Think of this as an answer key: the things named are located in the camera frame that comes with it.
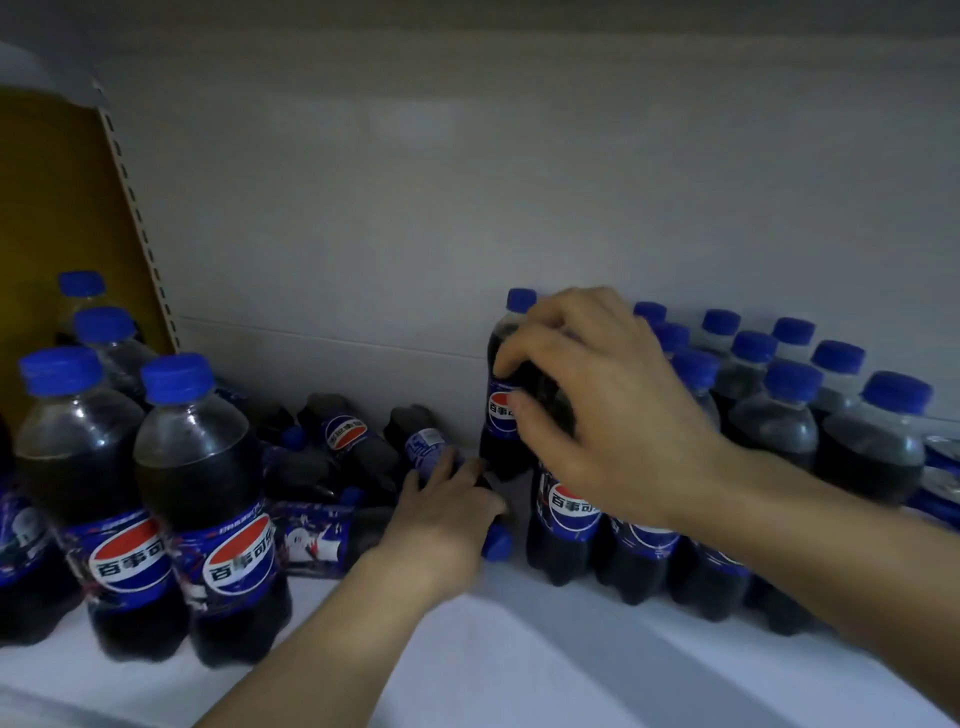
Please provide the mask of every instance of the finger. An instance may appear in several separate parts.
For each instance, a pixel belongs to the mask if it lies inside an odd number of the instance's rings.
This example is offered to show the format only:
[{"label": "finger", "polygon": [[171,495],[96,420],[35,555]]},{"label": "finger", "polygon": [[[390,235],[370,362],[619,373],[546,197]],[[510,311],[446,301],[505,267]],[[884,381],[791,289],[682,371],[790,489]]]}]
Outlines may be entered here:
[{"label": "finger", "polygon": [[538,301],[527,311],[527,321],[549,328],[563,327],[591,349],[613,352],[623,346],[628,330],[601,303],[591,289],[567,288]]},{"label": "finger", "polygon": [[460,466],[460,470],[450,478],[450,482],[467,487],[476,485],[477,480],[480,479],[480,475],[483,474],[486,468],[486,460],[481,460],[479,457],[471,457],[466,463]]},{"label": "finger", "polygon": [[493,362],[493,375],[509,376],[520,364],[530,360],[565,388],[590,356],[587,347],[569,336],[543,324],[527,322],[500,346]]},{"label": "finger", "polygon": [[457,449],[452,445],[448,445],[444,448],[444,451],[440,453],[440,459],[437,461],[437,465],[434,466],[433,473],[430,474],[430,479],[427,481],[424,488],[429,488],[432,485],[437,483],[443,483],[446,480],[449,480],[450,474],[453,472],[453,464],[457,459]]},{"label": "finger", "polygon": [[577,487],[594,471],[587,450],[560,429],[538,401],[514,390],[509,402],[520,439],[559,480]]},{"label": "finger", "polygon": [[420,490],[420,474],[417,471],[410,471],[403,478],[403,488],[400,490],[400,497],[396,500],[397,508],[405,508],[404,503],[409,503],[411,499]]}]

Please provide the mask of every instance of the dark liquid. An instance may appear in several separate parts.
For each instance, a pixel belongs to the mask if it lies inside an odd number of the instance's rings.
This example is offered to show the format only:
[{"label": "dark liquid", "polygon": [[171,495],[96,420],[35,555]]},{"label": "dark liquid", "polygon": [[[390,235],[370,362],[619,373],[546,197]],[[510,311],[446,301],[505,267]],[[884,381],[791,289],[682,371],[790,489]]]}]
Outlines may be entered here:
[{"label": "dark liquid", "polygon": [[[895,436],[869,425],[862,427],[864,432],[858,439],[890,439],[890,450],[895,451],[899,442]],[[857,496],[886,505],[900,505],[920,487],[924,466],[893,465],[874,460],[841,445],[824,432],[814,474]]]},{"label": "dark liquid", "polygon": [[590,542],[561,539],[543,526],[536,512],[530,517],[527,563],[531,568],[543,571],[555,587],[587,573],[589,560]]},{"label": "dark liquid", "polygon": [[666,581],[668,559],[648,559],[623,548],[604,517],[593,539],[597,581],[614,587],[624,603],[636,606],[656,594]]},{"label": "dark liquid", "polygon": [[667,571],[667,588],[678,604],[693,606],[704,619],[723,621],[743,603],[750,574],[727,573],[702,559],[689,539],[680,539]]},{"label": "dark liquid", "polygon": [[[516,331],[516,325],[499,328],[491,334],[487,342],[487,372],[493,376],[493,362],[500,351],[503,340]],[[502,381],[520,387],[536,396],[540,380],[540,370],[532,362],[523,362],[512,376]],[[520,439],[506,440],[492,434],[485,426],[480,435],[480,457],[487,461],[488,467],[500,480],[510,480],[534,467],[537,458]]]},{"label": "dark liquid", "polygon": [[[137,466],[140,492],[164,528],[196,531],[240,516],[263,497],[260,444],[252,430],[229,449],[178,468]],[[194,615],[190,640],[209,667],[259,662],[290,620],[292,605],[283,573],[256,604],[224,616]]]},{"label": "dark liquid", "polygon": [[[103,521],[141,507],[133,482],[135,436],[71,457],[18,458],[17,468],[54,525]],[[114,660],[165,660],[186,634],[188,612],[175,585],[138,609],[109,612],[89,602],[87,610],[101,648]]]}]

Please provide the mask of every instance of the blue label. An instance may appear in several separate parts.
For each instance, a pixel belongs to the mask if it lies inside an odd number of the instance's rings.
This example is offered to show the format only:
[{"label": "blue label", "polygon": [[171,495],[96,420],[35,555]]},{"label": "blue label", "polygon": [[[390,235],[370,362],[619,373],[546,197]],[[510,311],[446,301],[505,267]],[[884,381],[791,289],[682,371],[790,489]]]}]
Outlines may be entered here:
[{"label": "blue label", "polygon": [[[420,477],[429,480],[446,445],[444,435],[438,429],[428,427],[411,435],[403,450],[406,452],[407,460],[417,469]],[[459,468],[463,462],[464,459],[458,456],[454,464],[455,468]]]},{"label": "blue label", "polygon": [[331,417],[324,421],[322,428],[326,446],[336,457],[345,455],[354,445],[370,437],[370,431],[363,420],[358,420],[352,415]]},{"label": "blue label", "polygon": [[204,617],[251,608],[278,570],[274,525],[258,501],[231,522],[164,540],[186,603]]},{"label": "blue label", "polygon": [[507,403],[507,396],[516,387],[494,376],[487,384],[487,431],[501,440],[519,440],[516,431],[514,410]]},{"label": "blue label", "polygon": [[750,575],[750,570],[747,569],[739,561],[734,561],[730,556],[718,551],[715,548],[710,548],[709,546],[704,546],[703,544],[697,544],[694,542],[694,545],[697,547],[697,551],[700,552],[700,558],[704,560],[708,567],[711,569],[716,569],[722,571],[723,573],[733,574],[734,576],[748,576]]},{"label": "blue label", "polygon": [[170,557],[143,509],[106,521],[56,530],[67,563],[98,610],[126,612],[174,585]]},{"label": "blue label", "polygon": [[537,515],[554,536],[567,541],[589,541],[600,524],[600,511],[577,497],[542,464],[538,468]]},{"label": "blue label", "polygon": [[648,559],[669,558],[680,540],[680,534],[669,528],[633,525],[615,518],[610,519],[610,524],[621,546]]},{"label": "blue label", "polygon": [[39,566],[53,534],[32,503],[20,495],[16,476],[0,479],[0,587]]},{"label": "blue label", "polygon": [[332,579],[346,572],[352,506],[281,500],[270,506],[280,560],[290,573]]}]

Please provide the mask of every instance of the upright bottle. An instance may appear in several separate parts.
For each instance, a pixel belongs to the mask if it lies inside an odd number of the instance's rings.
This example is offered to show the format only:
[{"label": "upright bottle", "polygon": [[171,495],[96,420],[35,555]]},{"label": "upright bottle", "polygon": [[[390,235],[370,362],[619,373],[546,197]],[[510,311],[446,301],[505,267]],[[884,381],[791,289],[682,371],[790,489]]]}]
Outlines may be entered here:
[{"label": "upright bottle", "polygon": [[637,301],[634,303],[634,315],[646,319],[651,326],[666,321],[666,306],[656,301]]},{"label": "upright bottle", "polygon": [[343,395],[310,395],[298,418],[310,439],[326,447],[344,478],[367,491],[369,505],[394,505],[407,474],[399,453],[360,419]]},{"label": "upright bottle", "polygon": [[536,458],[520,440],[514,413],[507,396],[515,389],[536,394],[540,372],[533,362],[525,361],[505,379],[493,376],[493,362],[510,334],[523,323],[527,311],[537,302],[530,288],[511,288],[507,294],[507,313],[500,319],[487,342],[487,415],[480,434],[480,457],[500,480],[510,480],[531,468]]},{"label": "upright bottle", "polygon": [[673,355],[681,352],[690,345],[690,329],[683,324],[671,324],[663,322],[662,324],[652,324],[657,340],[660,341],[660,348],[663,349],[663,355],[672,359]]},{"label": "upright bottle", "polygon": [[17,433],[17,469],[80,581],[101,648],[114,660],[165,660],[187,610],[133,478],[143,410],[104,386],[97,355],[59,347],[20,360],[37,402]]},{"label": "upright bottle", "polygon": [[[744,448],[764,449],[810,471],[817,451],[817,425],[807,408],[823,375],[811,366],[775,361],[763,379],[764,391],[730,413],[730,439]],[[792,636],[809,629],[813,616],[792,598],[756,577],[748,606],[761,610],[770,630]]]},{"label": "upright bottle", "polygon": [[726,308],[709,308],[696,338],[696,347],[721,358],[730,353],[733,337],[740,328],[740,314]]},{"label": "upright bottle", "polygon": [[[402,452],[407,462],[420,473],[425,482],[430,479],[437,467],[440,455],[449,444],[437,427],[437,418],[422,404],[409,407],[394,407],[390,413],[390,422],[383,430],[383,436],[397,452]],[[463,464],[459,457],[456,467]],[[490,490],[490,483],[482,475],[476,485]],[[505,561],[510,558],[514,548],[514,538],[510,534],[502,516],[498,516],[487,531],[487,540],[483,544],[483,557],[488,561]]]},{"label": "upright bottle", "polygon": [[[574,430],[573,407],[563,390],[551,405],[554,420],[567,434]],[[527,563],[561,587],[587,572],[590,548],[601,513],[563,485],[542,463],[534,470],[537,491],[527,531]]]},{"label": "upright bottle", "polygon": [[0,419],[0,647],[46,639],[80,600],[53,534],[22,492]]},{"label": "upright bottle", "polygon": [[259,441],[214,394],[199,354],[161,356],[143,381],[154,409],[133,448],[136,482],[190,606],[190,640],[209,667],[256,663],[291,612],[264,511]]},{"label": "upright bottle", "polygon": [[726,434],[727,415],[740,400],[760,390],[760,383],[777,351],[777,339],[759,331],[740,331],[730,357],[724,361],[713,384],[713,399],[720,412],[720,428]]},{"label": "upright bottle", "polygon": [[856,402],[856,377],[863,367],[867,353],[853,344],[825,339],[817,345],[812,363],[824,375],[817,396],[810,403],[810,411],[817,426],[827,416],[847,409]]},{"label": "upright bottle", "polygon": [[805,364],[810,358],[810,342],[817,325],[804,319],[783,316],[774,324],[773,336],[779,342],[777,359]]},{"label": "upright bottle", "polygon": [[824,420],[814,473],[869,500],[903,503],[924,474],[924,440],[912,418],[923,415],[932,397],[926,382],[875,372],[858,404]]},{"label": "upright bottle", "polygon": [[130,314],[118,306],[85,308],[73,317],[73,329],[81,344],[97,352],[108,384],[146,407],[140,370],[156,354],[137,341]]},{"label": "upright bottle", "polygon": [[[680,381],[719,430],[720,416],[709,389],[720,360],[710,353],[686,350],[678,352],[672,364]],[[601,524],[593,547],[597,580],[614,587],[627,604],[639,604],[663,586],[668,560],[681,538],[668,528],[634,525],[609,517]]]}]

